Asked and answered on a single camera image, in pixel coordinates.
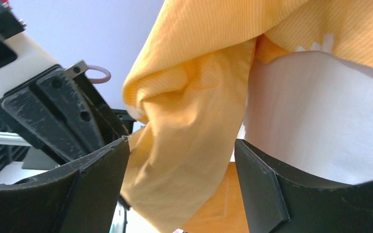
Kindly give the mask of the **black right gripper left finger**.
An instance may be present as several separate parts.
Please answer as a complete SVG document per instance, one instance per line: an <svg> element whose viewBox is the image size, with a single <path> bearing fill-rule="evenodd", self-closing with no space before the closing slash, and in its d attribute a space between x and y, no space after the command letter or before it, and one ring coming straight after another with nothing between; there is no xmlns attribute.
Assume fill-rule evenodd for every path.
<svg viewBox="0 0 373 233"><path fill-rule="evenodd" d="M130 154L122 137L50 171L0 184L0 233L107 233Z"/></svg>

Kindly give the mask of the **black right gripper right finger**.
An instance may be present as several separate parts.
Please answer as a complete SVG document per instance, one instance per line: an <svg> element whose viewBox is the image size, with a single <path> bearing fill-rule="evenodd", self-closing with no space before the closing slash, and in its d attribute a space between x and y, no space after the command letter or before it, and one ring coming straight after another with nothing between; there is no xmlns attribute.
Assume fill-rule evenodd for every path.
<svg viewBox="0 0 373 233"><path fill-rule="evenodd" d="M235 142L237 174L252 233L373 233L373 181L327 180Z"/></svg>

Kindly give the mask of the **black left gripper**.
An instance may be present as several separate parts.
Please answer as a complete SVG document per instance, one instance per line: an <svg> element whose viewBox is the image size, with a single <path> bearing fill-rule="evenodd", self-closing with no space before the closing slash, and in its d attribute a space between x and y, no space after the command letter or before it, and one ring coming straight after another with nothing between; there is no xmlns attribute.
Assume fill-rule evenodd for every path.
<svg viewBox="0 0 373 233"><path fill-rule="evenodd" d="M52 66L6 92L0 121L59 164L128 135L86 71L85 66Z"/></svg>

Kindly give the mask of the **yellow pillowcase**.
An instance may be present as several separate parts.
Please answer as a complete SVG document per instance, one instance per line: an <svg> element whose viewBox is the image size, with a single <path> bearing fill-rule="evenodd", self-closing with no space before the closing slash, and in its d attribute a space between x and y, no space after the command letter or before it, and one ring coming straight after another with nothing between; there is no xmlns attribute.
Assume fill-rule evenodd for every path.
<svg viewBox="0 0 373 233"><path fill-rule="evenodd" d="M123 86L144 124L121 189L131 207L160 233L249 232L230 159L253 61L328 33L333 56L373 68L373 0L165 1Z"/></svg>

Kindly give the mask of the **white pillow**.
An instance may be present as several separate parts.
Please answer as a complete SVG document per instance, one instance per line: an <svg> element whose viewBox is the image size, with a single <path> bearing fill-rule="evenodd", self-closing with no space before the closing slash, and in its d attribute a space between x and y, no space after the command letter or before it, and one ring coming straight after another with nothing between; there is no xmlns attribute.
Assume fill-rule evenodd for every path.
<svg viewBox="0 0 373 233"><path fill-rule="evenodd" d="M331 54L332 33L310 50L253 61L245 140L328 180L373 180L373 68Z"/></svg>

